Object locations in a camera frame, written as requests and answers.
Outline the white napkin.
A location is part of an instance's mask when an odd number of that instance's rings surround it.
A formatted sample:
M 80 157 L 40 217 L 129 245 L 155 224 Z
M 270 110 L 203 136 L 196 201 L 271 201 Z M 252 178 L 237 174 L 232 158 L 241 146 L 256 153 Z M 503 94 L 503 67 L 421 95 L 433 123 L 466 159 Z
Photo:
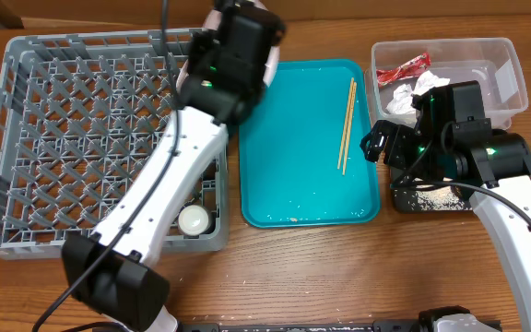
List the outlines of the white napkin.
M 412 88 L 409 84 L 402 84 L 395 89 L 393 99 L 387 104 L 386 111 L 393 115 L 411 114 L 416 111 L 412 106 L 414 96 L 422 96 L 432 88 L 446 86 L 451 79 L 447 77 L 438 77 L 431 71 L 426 71 L 421 74 L 415 87 Z

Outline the pile of white rice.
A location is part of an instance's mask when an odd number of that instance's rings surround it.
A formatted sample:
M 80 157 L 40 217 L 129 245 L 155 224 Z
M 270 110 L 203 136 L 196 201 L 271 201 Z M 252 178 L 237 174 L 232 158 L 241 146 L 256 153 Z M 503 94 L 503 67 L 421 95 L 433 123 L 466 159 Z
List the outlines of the pile of white rice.
M 462 200 L 452 187 L 444 187 L 434 191 L 392 191 L 395 208 L 404 213 L 432 211 L 465 211 L 471 207 L 468 201 Z

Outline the red snack wrapper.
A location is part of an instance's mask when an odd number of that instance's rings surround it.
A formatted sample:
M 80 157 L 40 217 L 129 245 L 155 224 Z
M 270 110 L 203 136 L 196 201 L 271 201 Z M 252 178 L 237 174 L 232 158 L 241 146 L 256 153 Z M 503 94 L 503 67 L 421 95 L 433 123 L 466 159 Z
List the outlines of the red snack wrapper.
M 384 87 L 396 82 L 397 80 L 419 77 L 421 74 L 427 71 L 430 66 L 431 56 L 428 53 L 422 53 L 394 69 L 377 69 L 377 85 L 379 87 Z

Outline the white cup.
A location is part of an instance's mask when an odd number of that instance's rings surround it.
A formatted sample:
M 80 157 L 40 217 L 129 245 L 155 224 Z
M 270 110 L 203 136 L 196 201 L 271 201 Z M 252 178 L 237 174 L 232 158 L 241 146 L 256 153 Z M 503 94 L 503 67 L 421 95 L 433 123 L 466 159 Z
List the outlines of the white cup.
M 208 233 L 214 226 L 211 212 L 200 205 L 184 207 L 177 222 L 179 233 L 184 236 L 199 236 Z

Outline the small pink bowl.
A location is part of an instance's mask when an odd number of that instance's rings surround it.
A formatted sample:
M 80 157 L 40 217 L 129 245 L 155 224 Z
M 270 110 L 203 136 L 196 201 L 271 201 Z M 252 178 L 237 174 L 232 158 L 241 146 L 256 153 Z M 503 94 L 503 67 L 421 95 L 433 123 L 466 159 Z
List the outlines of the small pink bowl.
M 183 87 L 183 82 L 188 78 L 188 62 L 185 62 L 183 67 L 180 69 L 179 75 L 176 80 L 176 91 L 181 92 Z

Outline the large pink round plate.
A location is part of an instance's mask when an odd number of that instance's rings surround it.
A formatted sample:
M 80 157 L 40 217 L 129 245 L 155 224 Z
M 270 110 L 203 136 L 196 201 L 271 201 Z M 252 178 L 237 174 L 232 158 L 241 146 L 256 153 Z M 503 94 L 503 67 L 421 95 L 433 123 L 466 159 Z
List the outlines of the large pink round plate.
M 241 5 L 242 1 L 229 1 L 229 0 L 214 0 L 213 8 L 210 10 L 208 15 L 206 16 L 206 19 L 204 21 L 204 24 L 202 26 L 203 29 L 208 30 L 217 30 L 218 26 L 222 20 L 222 12 L 225 10 L 228 6 L 236 6 Z M 265 63 L 265 72 L 263 76 L 264 83 L 269 87 L 274 80 L 274 77 L 276 75 L 277 66 L 279 63 L 279 56 L 280 56 L 280 44 L 282 43 L 285 35 L 286 35 L 286 24 L 283 22 L 281 17 L 273 12 L 271 12 L 269 9 L 266 8 L 266 6 L 259 0 L 251 0 L 248 1 L 249 5 L 253 5 L 256 8 L 259 8 L 260 10 L 266 12 L 273 18 L 277 20 L 278 28 L 276 32 L 276 36 L 273 41 L 273 45 L 270 48 L 270 52 L 268 55 L 268 58 Z

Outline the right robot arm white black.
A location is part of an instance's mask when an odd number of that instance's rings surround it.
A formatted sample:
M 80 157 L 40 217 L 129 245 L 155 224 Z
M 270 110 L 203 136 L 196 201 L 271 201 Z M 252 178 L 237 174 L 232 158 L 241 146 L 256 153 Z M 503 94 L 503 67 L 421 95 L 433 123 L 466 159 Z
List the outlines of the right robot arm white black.
M 495 129 L 476 81 L 416 95 L 417 122 L 377 121 L 360 142 L 366 160 L 401 171 L 395 190 L 454 188 L 493 242 L 520 316 L 531 331 L 531 150 Z

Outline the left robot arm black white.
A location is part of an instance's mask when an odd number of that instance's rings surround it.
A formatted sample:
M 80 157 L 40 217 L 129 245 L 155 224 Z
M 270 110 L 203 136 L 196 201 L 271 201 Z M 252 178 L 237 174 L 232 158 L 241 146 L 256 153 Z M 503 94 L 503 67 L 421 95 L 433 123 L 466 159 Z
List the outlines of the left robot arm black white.
M 257 1 L 218 1 L 171 77 L 169 121 L 117 206 L 90 235 L 62 247 L 68 289 L 112 331 L 174 331 L 170 285 L 154 270 L 184 200 L 252 113 L 277 69 L 283 20 Z

